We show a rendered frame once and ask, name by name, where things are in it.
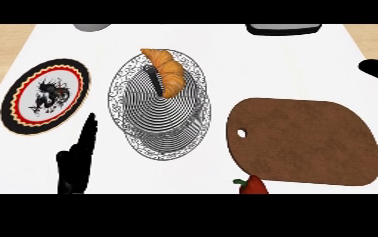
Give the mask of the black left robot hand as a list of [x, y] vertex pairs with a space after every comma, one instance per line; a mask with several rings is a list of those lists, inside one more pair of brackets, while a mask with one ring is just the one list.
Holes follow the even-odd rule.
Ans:
[[83, 194], [86, 192], [96, 133], [97, 120], [94, 114], [90, 114], [81, 129], [77, 143], [71, 146], [68, 151], [59, 151], [56, 154], [59, 194]]

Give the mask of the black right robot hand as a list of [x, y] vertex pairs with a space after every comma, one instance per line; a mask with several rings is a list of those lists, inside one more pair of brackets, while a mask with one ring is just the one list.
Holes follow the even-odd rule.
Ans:
[[378, 78], [378, 59], [366, 59], [359, 63], [359, 69]]

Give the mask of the brown wooden cutting board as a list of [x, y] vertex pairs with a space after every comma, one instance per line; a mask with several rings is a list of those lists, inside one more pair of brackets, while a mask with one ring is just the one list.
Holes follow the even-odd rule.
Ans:
[[378, 178], [378, 142], [357, 114], [328, 101], [250, 98], [226, 139], [239, 168], [264, 180], [363, 186]]

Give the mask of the golden brown croissant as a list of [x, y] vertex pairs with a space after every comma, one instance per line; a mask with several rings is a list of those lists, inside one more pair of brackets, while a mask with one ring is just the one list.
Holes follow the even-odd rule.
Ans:
[[155, 67], [162, 81], [162, 97], [173, 98], [185, 88], [185, 71], [167, 50], [142, 49], [142, 53]]

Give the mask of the black rimmed decorated plate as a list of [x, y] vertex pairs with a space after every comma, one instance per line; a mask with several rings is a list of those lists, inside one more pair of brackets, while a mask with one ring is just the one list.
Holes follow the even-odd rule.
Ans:
[[86, 99], [90, 73], [74, 59], [55, 59], [32, 67], [15, 81], [1, 103], [9, 131], [34, 135], [56, 128]]

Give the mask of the red bell pepper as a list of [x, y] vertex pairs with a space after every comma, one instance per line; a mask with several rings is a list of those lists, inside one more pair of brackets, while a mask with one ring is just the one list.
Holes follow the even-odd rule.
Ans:
[[239, 186], [241, 194], [267, 194], [269, 193], [263, 181], [254, 175], [251, 175], [247, 180], [235, 179], [233, 183]]

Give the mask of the grey round object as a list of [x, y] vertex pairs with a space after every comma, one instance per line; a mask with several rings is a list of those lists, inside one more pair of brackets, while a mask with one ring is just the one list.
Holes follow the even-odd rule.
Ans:
[[105, 29], [111, 24], [74, 24], [74, 27], [83, 32], [96, 32]]

